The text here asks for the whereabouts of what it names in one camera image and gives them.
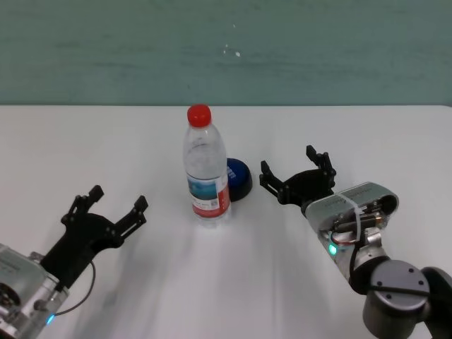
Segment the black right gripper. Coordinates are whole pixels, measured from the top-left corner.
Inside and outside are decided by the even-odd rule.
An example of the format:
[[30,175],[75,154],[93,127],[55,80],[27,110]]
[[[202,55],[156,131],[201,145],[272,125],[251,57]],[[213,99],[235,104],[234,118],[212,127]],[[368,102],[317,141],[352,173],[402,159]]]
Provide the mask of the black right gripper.
[[318,153],[312,145],[308,145],[306,155],[318,169],[300,172],[282,182],[262,160],[259,175],[260,185],[274,195],[279,204],[299,206],[303,213],[311,203],[333,194],[336,176],[328,152]]

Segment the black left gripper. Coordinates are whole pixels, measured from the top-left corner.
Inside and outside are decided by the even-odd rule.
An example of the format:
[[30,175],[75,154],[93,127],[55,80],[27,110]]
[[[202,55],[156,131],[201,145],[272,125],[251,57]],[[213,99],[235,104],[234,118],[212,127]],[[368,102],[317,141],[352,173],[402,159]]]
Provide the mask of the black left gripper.
[[87,195],[74,198],[68,213],[61,218],[61,223],[66,225],[64,235],[40,261],[40,265],[58,279],[56,290],[59,292],[70,289],[98,253],[119,248],[146,223],[148,202],[143,195],[115,224],[101,215],[88,213],[103,196],[102,187],[95,185]]

